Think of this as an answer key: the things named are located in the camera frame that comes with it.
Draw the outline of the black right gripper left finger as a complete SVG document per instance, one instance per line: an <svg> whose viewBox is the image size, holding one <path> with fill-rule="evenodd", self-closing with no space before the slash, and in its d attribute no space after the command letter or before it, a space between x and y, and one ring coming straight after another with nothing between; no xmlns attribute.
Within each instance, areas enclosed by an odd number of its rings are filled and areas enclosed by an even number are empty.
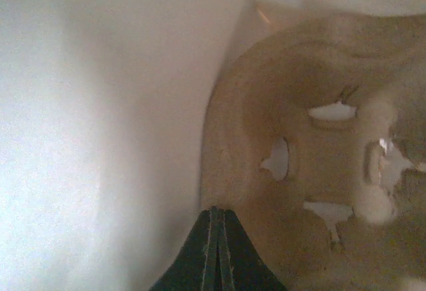
<svg viewBox="0 0 426 291"><path fill-rule="evenodd" d="M214 290L216 208L203 210L178 256L151 290Z"/></svg>

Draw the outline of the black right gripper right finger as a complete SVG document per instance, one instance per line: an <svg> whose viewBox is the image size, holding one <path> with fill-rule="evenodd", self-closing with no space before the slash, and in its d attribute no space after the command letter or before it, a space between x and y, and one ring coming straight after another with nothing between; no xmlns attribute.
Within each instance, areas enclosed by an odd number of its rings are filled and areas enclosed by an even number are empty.
<svg viewBox="0 0 426 291"><path fill-rule="evenodd" d="M217 290L285 290L260 258L236 213L218 211Z"/></svg>

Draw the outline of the orange paper bag white handles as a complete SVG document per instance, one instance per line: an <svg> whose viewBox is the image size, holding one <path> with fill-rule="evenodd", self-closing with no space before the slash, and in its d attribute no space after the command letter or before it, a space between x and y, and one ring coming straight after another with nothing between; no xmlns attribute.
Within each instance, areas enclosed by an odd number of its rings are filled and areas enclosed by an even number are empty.
<svg viewBox="0 0 426 291"><path fill-rule="evenodd" d="M218 75L329 11L425 0L1 0L1 289L149 288L198 212Z"/></svg>

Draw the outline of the pulp cup carrier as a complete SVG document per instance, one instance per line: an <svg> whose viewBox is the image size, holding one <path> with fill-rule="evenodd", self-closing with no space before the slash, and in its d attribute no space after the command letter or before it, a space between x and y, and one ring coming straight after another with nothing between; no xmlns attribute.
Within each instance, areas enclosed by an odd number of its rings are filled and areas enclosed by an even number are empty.
<svg viewBox="0 0 426 291"><path fill-rule="evenodd" d="M201 205L288 290L425 289L425 16L340 14L256 43L206 114Z"/></svg>

